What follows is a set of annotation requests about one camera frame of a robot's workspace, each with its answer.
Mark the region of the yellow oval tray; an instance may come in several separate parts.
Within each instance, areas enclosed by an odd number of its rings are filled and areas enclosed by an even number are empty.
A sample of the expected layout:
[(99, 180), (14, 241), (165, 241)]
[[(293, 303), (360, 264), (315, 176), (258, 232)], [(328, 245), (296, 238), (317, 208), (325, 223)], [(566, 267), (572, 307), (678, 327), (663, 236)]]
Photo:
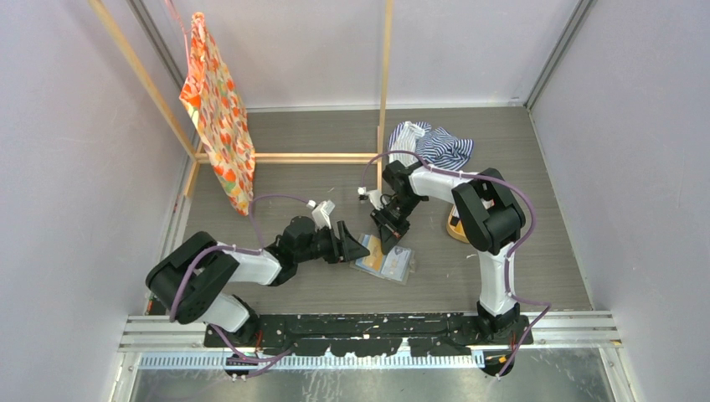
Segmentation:
[(463, 225), (456, 206), (453, 206), (446, 220), (445, 228), (450, 237), (462, 243), (468, 244), (469, 240), (466, 237)]

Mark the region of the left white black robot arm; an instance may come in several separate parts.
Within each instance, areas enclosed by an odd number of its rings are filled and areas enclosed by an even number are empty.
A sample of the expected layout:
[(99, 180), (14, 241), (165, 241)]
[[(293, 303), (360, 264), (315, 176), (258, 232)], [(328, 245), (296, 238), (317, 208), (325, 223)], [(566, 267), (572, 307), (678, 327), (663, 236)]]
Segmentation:
[(213, 324), (234, 345), (245, 347), (260, 330), (259, 318), (241, 298), (226, 292), (228, 284), (280, 286), (297, 273), (301, 263), (346, 263), (369, 254), (343, 221), (334, 228), (319, 227), (313, 219), (297, 216), (259, 251), (242, 250), (199, 231), (156, 264), (145, 284), (172, 321)]

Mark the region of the clear grey card holder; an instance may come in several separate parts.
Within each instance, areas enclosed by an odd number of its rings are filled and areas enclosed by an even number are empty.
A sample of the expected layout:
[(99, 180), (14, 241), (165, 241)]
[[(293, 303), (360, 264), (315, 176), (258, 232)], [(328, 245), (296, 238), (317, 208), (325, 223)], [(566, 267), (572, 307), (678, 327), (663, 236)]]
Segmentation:
[(415, 270), (415, 253), (410, 248), (396, 245), (384, 253), (380, 238), (372, 234), (360, 234), (358, 241), (368, 249), (369, 255), (352, 261), (350, 266), (354, 270), (401, 285), (406, 283), (409, 273)]

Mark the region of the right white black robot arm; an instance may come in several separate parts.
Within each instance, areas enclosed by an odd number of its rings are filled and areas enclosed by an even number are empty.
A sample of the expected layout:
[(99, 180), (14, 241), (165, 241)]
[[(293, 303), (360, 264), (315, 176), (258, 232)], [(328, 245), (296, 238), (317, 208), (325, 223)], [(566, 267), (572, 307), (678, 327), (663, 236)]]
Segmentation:
[(520, 304), (512, 295), (511, 270), (526, 216), (512, 190), (503, 185), (493, 168), (478, 178), (474, 173), (454, 173), (421, 162), (405, 166), (394, 161), (385, 166), (382, 178), (393, 192), (387, 198), (371, 198), (371, 217), (383, 253), (392, 251), (409, 231), (409, 216), (420, 203), (437, 198), (452, 204), (468, 243), (478, 252), (479, 335), (488, 343), (500, 343), (521, 316)]

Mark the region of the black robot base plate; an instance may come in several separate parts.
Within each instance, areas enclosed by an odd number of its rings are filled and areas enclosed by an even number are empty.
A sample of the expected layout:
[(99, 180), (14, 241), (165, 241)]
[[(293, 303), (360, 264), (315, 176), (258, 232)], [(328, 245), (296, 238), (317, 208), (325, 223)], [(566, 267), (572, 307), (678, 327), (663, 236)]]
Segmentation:
[(237, 332), (218, 335), (209, 327), (203, 344), (257, 347), (267, 355), (289, 351), (305, 357), (392, 356), (402, 349), (413, 357), (462, 356), (474, 346), (509, 349), (517, 341), (529, 344), (531, 337), (522, 335), (528, 324), (528, 318), (520, 316), (511, 326), (494, 331), (478, 316), (460, 312), (263, 314), (249, 319)]

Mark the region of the gold VIP card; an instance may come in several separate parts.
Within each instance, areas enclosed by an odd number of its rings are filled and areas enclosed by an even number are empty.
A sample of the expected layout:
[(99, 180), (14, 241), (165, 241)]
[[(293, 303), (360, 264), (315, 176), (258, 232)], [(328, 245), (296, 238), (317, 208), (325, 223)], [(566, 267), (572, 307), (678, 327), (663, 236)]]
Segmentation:
[(367, 234), (364, 238), (369, 255), (361, 259), (360, 265), (363, 269), (380, 273), (383, 264), (383, 252), (380, 238)]

